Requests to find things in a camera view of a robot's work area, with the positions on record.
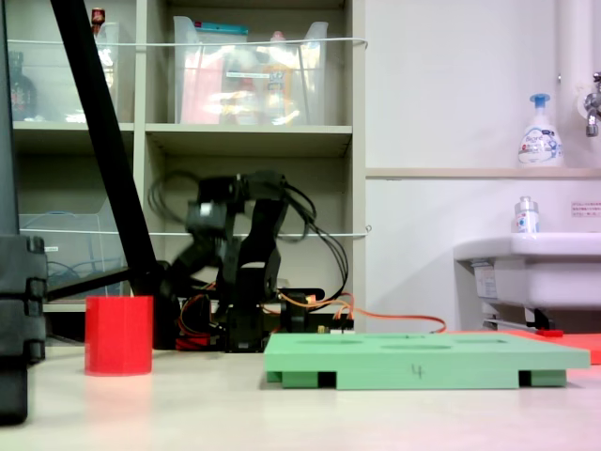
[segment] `black pole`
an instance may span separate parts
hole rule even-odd
[[[0,7],[0,235],[19,234],[5,2]]]
[[[84,0],[52,0],[52,5],[128,267],[137,273],[151,271],[156,268],[157,260]]]

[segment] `transparent acrylic box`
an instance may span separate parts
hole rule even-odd
[[[175,49],[176,123],[332,122],[326,119],[326,42],[202,45],[190,19],[174,20],[176,43],[191,44]],[[314,23],[308,36],[325,38],[327,26]]]
[[[67,211],[20,214],[19,223],[23,235],[44,239],[49,288],[125,266],[123,248],[115,233],[115,220],[108,201],[98,214]],[[122,295],[127,294],[126,291],[124,284],[113,284],[72,296],[72,299],[90,295]]]
[[[118,23],[105,23],[97,37],[100,62],[117,119],[132,122],[135,48],[119,42],[131,39]],[[62,45],[9,42],[8,51],[13,120],[85,123]]]

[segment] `green tray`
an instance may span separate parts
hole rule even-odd
[[[339,390],[565,386],[587,350],[509,334],[274,334],[268,382]]]

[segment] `red cylinder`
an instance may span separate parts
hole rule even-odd
[[[152,370],[152,297],[85,300],[85,374],[133,376]]]

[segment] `label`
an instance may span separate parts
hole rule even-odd
[[[552,130],[532,127],[517,154],[520,163],[544,163],[563,156],[562,140]]]
[[[516,215],[517,233],[538,233],[538,213],[536,211],[521,211]]]
[[[497,280],[495,269],[491,265],[478,266],[474,268],[476,275],[476,290],[478,297],[497,299]]]
[[[270,78],[268,73],[252,73],[252,72],[231,72],[225,73],[226,77],[230,78]]]
[[[601,217],[601,202],[572,202],[573,218]]]

